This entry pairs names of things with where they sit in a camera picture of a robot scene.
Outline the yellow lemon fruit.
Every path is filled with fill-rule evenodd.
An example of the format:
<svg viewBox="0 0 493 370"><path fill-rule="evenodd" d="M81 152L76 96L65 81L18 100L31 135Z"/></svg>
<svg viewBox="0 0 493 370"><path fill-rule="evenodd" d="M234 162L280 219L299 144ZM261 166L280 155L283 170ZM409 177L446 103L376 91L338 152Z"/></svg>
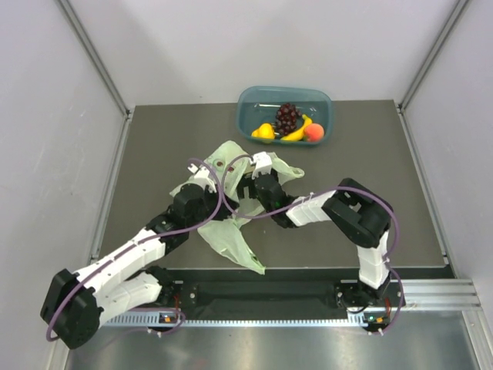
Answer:
<svg viewBox="0 0 493 370"><path fill-rule="evenodd" d="M274 140L276 138L274 128L270 123L261 124L252 132L251 136L263 140Z"/></svg>

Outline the orange peach fruit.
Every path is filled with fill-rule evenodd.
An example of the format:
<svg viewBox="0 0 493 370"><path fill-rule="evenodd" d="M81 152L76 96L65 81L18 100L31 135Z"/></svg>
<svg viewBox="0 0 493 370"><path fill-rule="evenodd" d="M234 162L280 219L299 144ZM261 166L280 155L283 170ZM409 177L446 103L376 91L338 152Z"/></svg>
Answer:
<svg viewBox="0 0 493 370"><path fill-rule="evenodd" d="M306 142L319 142L325 136L324 128L318 123L311 123L304 129L304 140Z"/></svg>

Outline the dark red grape bunch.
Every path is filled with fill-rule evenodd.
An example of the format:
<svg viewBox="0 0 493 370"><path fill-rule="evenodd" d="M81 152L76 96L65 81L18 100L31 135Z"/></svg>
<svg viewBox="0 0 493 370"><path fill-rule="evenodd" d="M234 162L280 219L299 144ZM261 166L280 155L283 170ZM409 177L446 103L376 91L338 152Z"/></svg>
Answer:
<svg viewBox="0 0 493 370"><path fill-rule="evenodd" d="M293 103L284 103L276 112L274 128L280 136L286 136L297 129L300 110Z"/></svg>

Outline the yellow banana fruit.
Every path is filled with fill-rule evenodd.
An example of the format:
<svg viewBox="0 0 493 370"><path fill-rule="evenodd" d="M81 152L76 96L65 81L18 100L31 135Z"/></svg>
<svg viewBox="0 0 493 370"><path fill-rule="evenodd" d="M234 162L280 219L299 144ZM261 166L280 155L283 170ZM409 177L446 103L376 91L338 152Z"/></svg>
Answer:
<svg viewBox="0 0 493 370"><path fill-rule="evenodd" d="M313 123L313 120L307 115L302 115L302 118L304 119L302 126L299 129L293 131L292 133L283 136L280 139L281 141L296 142L304 138L304 130Z"/></svg>

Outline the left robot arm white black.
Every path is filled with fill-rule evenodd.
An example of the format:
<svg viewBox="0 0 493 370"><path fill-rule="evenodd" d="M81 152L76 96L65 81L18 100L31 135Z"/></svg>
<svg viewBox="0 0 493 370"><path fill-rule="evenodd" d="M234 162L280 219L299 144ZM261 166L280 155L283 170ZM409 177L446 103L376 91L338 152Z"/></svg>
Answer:
<svg viewBox="0 0 493 370"><path fill-rule="evenodd" d="M143 304L169 304L175 288L151 263L184 244L190 232L227 219L238 205L235 190L186 183L166 210L124 245L75 272L56 273L40 312L48 325L47 341L77 349L117 315Z"/></svg>

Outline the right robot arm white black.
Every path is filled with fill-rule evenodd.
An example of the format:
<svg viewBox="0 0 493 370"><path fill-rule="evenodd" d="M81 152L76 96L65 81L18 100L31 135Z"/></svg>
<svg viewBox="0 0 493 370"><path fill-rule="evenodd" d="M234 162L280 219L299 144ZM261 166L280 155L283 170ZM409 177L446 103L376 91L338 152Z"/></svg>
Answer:
<svg viewBox="0 0 493 370"><path fill-rule="evenodd" d="M356 180L343 179L335 191L317 196L287 194L276 175L243 178L236 189L239 199L254 199L282 228L330 221L356 245L359 260L356 287L339 291L338 304L359 313L387 297L390 271L387 240L391 226L390 204Z"/></svg>

